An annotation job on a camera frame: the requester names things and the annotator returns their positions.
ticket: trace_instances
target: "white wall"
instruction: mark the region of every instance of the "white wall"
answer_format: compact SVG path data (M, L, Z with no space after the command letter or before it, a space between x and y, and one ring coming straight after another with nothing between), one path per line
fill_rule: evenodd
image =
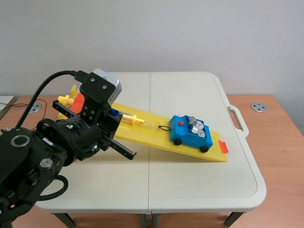
M0 94L65 69L209 71L228 94L275 94L304 133L303 24L303 0L2 0Z

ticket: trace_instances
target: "red tape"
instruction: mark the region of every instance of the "red tape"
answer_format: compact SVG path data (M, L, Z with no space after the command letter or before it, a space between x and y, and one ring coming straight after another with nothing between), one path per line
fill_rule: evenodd
M222 150L222 153L225 153L225 154L229 153L226 143L222 142L221 140L219 140L218 142L219 142L220 149Z

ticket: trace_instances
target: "table handle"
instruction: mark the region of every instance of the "table handle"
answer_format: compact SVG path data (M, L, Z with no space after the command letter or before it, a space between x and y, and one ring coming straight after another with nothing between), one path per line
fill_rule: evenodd
M247 138L248 135L249 135L249 130L247 128L247 125L246 125L246 123L244 121L244 118L242 117L242 114L239 111L239 109L236 108L233 105L230 105L230 107L228 107L228 110L233 113L233 115L235 116L235 118L237 120L237 123L238 123L240 129L243 132L244 137Z

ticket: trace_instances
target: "red piece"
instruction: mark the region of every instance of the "red piece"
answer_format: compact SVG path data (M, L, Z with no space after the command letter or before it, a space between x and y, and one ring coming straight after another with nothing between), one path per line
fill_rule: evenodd
M222 153L229 153L226 143L222 142L221 140L219 140L218 142L219 142L220 149L222 150Z
M85 97L79 93L72 103L71 111L78 114L81 112L82 106L84 106Z

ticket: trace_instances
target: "white folding table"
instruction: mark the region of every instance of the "white folding table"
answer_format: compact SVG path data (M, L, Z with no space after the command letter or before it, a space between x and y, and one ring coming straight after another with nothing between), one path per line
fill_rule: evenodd
M69 188L62 196L37 202L67 226L67 213L136 213L233 211L230 226L266 196L264 179L246 142L248 129L217 77L204 72L112 73L123 85L118 103L166 117L193 115L219 132L228 147L228 162L208 162L173 152L122 142L137 152L129 161L112 149L76 161L60 174ZM242 128L234 127L233 112ZM54 181L44 193L61 187ZM145 216L141 216L145 225Z

